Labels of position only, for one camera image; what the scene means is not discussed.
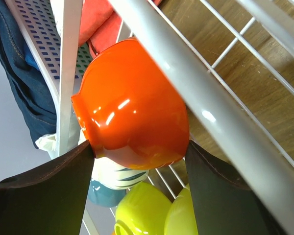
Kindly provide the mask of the orange bowl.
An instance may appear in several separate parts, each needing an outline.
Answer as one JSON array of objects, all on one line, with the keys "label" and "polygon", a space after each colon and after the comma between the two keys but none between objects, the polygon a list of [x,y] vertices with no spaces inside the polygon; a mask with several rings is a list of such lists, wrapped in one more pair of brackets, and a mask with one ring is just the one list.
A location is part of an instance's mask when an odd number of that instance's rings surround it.
[{"label": "orange bowl", "polygon": [[134,37],[114,44],[89,64],[72,105],[98,159],[150,170],[186,154],[186,105]]}]

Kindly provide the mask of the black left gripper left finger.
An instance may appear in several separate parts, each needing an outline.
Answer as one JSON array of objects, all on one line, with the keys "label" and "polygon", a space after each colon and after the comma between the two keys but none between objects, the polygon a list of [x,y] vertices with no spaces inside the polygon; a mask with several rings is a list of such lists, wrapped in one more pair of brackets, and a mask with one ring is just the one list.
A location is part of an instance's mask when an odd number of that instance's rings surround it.
[{"label": "black left gripper left finger", "polygon": [[0,235],[79,234],[94,159],[85,141],[62,156],[0,181]]}]

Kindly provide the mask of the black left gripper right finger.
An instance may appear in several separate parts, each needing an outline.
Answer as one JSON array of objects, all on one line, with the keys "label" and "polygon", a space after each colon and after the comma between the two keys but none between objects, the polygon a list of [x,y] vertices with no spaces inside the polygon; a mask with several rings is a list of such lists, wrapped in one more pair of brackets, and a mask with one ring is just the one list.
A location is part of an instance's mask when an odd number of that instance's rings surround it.
[{"label": "black left gripper right finger", "polygon": [[185,164],[200,235],[285,234],[234,166],[194,141]]}]

